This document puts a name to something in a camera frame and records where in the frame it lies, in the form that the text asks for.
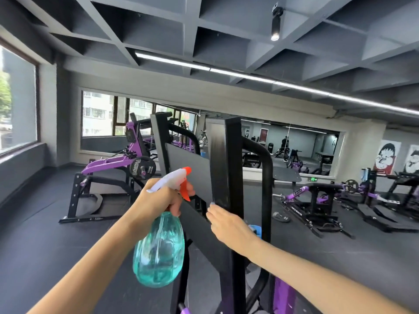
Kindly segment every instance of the transparent bottle body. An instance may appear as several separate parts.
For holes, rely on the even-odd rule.
[[[152,288],[170,284],[182,269],[185,240],[181,222],[170,212],[156,218],[151,231],[134,249],[137,280]]]

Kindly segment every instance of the green foliage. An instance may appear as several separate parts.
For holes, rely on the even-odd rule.
[[[12,96],[10,94],[9,74],[0,71],[0,116],[10,118]]]

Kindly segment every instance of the teal spray bottle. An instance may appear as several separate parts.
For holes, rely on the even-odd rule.
[[[155,183],[149,193],[163,186],[179,190],[181,196],[190,201],[186,189],[186,176],[190,167],[177,169]],[[132,269],[137,280],[151,288],[160,288],[171,283],[182,269],[185,253],[185,239],[178,217],[165,211],[151,225],[151,231],[140,240],[134,249]]]

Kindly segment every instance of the forearm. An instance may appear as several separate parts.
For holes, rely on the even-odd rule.
[[[255,240],[250,261],[285,281],[324,314],[410,313],[343,275]]]
[[[128,217],[118,220],[28,313],[91,313],[138,238]]]

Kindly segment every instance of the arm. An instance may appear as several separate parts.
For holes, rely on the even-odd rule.
[[[91,313],[128,252],[149,232],[168,207],[179,216],[181,197],[170,188],[147,193],[158,179],[150,179],[131,208],[99,239],[83,258],[28,314]],[[190,196],[193,188],[187,185]]]
[[[211,205],[207,218],[220,241],[284,280],[323,314],[410,313],[374,290],[264,242],[219,206]]]

